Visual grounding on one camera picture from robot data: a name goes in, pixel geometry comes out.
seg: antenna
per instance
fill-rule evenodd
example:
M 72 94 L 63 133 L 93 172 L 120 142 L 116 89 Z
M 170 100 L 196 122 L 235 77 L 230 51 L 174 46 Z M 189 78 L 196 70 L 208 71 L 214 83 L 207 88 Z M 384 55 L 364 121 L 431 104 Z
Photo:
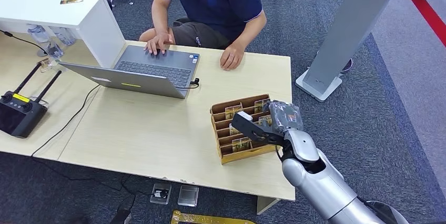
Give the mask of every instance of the antenna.
M 59 75 L 62 73 L 61 70 L 59 70 L 56 73 L 56 76 L 53 77 L 53 79 L 48 83 L 48 85 L 45 87 L 45 89 L 43 89 L 43 91 L 40 93 L 39 97 L 37 97 L 37 99 L 35 100 L 35 102 L 39 103 L 40 100 L 43 98 L 43 96 L 46 94 L 46 92 L 49 90 L 49 88 L 54 84 L 54 81 L 56 81 L 56 79 L 59 77 Z
M 26 76 L 26 78 L 23 80 L 23 82 L 15 89 L 14 93 L 18 94 L 20 90 L 26 85 L 26 83 L 29 81 L 29 79 L 36 73 L 37 69 L 41 66 L 41 62 L 37 63 L 36 67 Z

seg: hand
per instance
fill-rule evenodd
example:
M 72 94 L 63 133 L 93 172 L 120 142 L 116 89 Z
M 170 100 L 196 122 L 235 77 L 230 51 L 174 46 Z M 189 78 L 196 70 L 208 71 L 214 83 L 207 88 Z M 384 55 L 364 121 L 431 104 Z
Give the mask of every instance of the hand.
M 224 70 L 233 70 L 237 68 L 245 55 L 245 49 L 245 46 L 236 42 L 229 45 L 221 56 L 220 67 Z
M 173 44 L 174 38 L 169 33 L 161 33 L 157 34 L 152 40 L 149 40 L 144 47 L 144 50 L 149 49 L 149 53 L 157 54 L 156 46 L 159 46 L 159 49 L 164 54 L 166 52 L 166 49 L 164 47 L 164 44 Z

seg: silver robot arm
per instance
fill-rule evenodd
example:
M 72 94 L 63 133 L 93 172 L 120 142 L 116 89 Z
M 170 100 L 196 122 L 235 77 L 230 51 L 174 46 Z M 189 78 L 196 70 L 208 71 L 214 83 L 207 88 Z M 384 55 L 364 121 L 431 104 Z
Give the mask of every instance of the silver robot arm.
M 271 112 L 271 127 L 266 122 L 253 123 L 245 112 L 235 114 L 232 125 L 254 141 L 283 147 L 280 159 L 284 176 L 323 219 L 333 224 L 386 224 L 358 199 L 311 136 L 299 130 L 303 127 L 299 108 L 273 101 L 263 110 Z
M 285 141 L 289 141 L 296 158 L 282 161 L 282 171 L 316 211 L 329 223 L 382 223 L 357 194 L 345 183 L 341 173 L 330 163 L 325 154 L 317 149 L 307 133 L 288 129 Z

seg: plastic bottle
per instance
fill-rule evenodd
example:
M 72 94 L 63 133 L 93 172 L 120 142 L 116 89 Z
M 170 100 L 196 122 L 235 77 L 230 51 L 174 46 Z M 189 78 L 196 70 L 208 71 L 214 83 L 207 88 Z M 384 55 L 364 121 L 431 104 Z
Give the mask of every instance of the plastic bottle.
M 49 27 L 54 34 L 59 38 L 59 40 L 67 46 L 73 45 L 76 42 L 76 39 L 73 36 L 73 33 L 68 28 L 64 27 Z
M 40 25 L 28 24 L 28 33 L 38 42 L 45 52 L 54 59 L 59 59 L 64 55 L 64 51 L 55 43 Z

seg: controller screen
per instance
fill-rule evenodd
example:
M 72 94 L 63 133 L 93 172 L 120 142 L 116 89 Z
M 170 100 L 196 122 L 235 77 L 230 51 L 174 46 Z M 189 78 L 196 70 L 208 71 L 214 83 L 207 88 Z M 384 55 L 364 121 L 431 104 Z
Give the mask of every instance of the controller screen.
M 25 114 L 0 103 L 0 130 L 12 134 Z

